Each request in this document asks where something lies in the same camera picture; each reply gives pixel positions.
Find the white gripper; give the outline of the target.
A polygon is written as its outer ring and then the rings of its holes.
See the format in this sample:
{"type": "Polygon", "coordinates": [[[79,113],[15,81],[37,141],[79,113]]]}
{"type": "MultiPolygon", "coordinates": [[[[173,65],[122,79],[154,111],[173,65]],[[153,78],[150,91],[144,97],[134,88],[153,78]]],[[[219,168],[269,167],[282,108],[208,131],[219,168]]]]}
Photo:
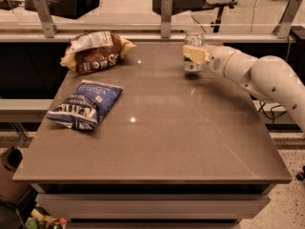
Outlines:
{"type": "Polygon", "coordinates": [[[205,49],[192,45],[183,46],[183,55],[185,57],[199,65],[208,62],[209,70],[220,77],[225,76],[225,68],[229,59],[238,52],[239,50],[228,46],[206,45],[205,49]]]}

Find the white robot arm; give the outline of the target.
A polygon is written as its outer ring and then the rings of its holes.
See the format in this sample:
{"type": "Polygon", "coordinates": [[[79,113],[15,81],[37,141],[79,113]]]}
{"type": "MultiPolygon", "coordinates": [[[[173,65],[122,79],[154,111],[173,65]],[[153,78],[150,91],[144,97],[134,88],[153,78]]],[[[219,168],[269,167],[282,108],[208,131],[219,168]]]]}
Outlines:
{"type": "Polygon", "coordinates": [[[256,99],[277,102],[305,133],[305,86],[283,59],[272,55],[256,58],[213,45],[184,45],[183,55],[196,64],[206,64],[212,73],[233,81],[256,99]]]}

